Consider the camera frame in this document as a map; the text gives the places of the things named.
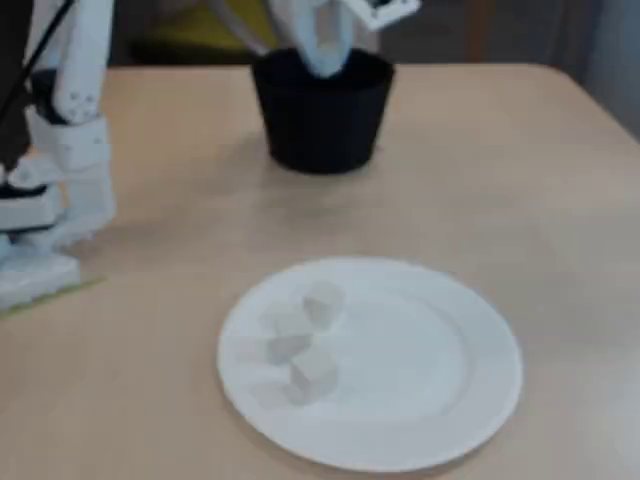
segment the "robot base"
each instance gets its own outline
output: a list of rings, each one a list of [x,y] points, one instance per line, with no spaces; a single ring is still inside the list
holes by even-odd
[[[72,257],[30,247],[9,246],[0,237],[0,312],[27,305],[81,282],[79,262]]]

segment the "dark background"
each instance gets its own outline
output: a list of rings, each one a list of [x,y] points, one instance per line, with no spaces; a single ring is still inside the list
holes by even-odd
[[[0,7],[0,101],[4,102],[22,65],[31,22],[31,2],[11,1]],[[0,125],[0,163],[12,166],[28,148],[22,110],[25,99],[18,101]]]

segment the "black cable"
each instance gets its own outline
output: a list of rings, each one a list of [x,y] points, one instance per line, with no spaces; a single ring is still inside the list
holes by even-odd
[[[51,43],[53,36],[56,34],[58,29],[60,28],[60,25],[62,25],[62,22],[67,17],[74,3],[75,3],[75,0],[65,0],[65,2],[60,6],[55,16],[47,26],[47,29],[42,35],[42,38],[38,42],[38,45],[36,46],[36,49],[33,51],[31,58],[29,58],[27,63],[20,70],[18,79],[11,87],[9,94],[7,95],[4,102],[2,103],[2,107],[0,107],[0,128],[2,128],[2,125],[7,119],[7,116],[11,111],[11,107],[13,107],[13,105],[20,98],[20,94],[22,93],[22,88],[24,84],[29,79],[29,77],[33,74],[33,71],[36,67],[36,64],[40,60],[40,57],[42,57],[42,54]]]

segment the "white wall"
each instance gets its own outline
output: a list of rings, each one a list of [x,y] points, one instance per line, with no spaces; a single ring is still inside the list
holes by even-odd
[[[604,0],[591,94],[640,138],[640,0]]]

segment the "white plate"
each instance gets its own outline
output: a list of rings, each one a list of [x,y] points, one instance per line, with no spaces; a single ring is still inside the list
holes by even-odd
[[[340,384],[305,407],[287,401],[286,367],[265,360],[261,314],[318,280],[345,289],[344,318],[319,342]],[[504,319],[451,277],[403,262],[335,258],[295,266],[247,293],[218,346],[225,393],[282,448],[335,467],[405,472],[462,457],[505,423],[522,357]]]

